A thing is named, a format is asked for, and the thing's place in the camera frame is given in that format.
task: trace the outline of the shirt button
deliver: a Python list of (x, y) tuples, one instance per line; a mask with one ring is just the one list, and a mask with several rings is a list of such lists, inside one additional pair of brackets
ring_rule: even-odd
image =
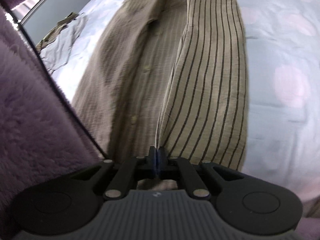
[(143, 70), (144, 70), (145, 72), (149, 71), (149, 70), (150, 70), (150, 66), (149, 66), (149, 65), (143, 66)]
[(133, 115), (131, 116), (131, 124), (135, 124), (137, 122), (137, 116)]

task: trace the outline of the gray ribbed pad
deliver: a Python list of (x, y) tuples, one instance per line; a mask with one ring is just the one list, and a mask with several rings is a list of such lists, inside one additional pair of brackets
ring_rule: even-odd
[(208, 201), (194, 200), (185, 190), (131, 190), (107, 201), (83, 228), (61, 236), (21, 232), (15, 240), (301, 240), (293, 231), (278, 236), (252, 236), (232, 228)]

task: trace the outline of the logo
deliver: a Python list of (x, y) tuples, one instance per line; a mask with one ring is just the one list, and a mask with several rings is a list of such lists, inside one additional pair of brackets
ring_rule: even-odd
[(160, 197), (162, 194), (160, 192), (156, 192), (152, 194), (154, 197)]

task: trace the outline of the bed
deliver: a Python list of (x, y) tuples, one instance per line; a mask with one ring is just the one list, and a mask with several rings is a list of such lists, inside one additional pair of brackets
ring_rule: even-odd
[[(72, 100), (101, 33), (123, 0), (91, 0), (68, 63), (52, 77)], [(320, 196), (320, 0), (237, 0), (249, 67), (243, 172), (294, 191), (305, 215)]]

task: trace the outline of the striped shirt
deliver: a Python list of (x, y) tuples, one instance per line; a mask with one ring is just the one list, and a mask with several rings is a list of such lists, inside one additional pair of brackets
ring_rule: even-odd
[(73, 100), (116, 162), (164, 146), (240, 169), (247, 129), (244, 28), (236, 0), (125, 0)]

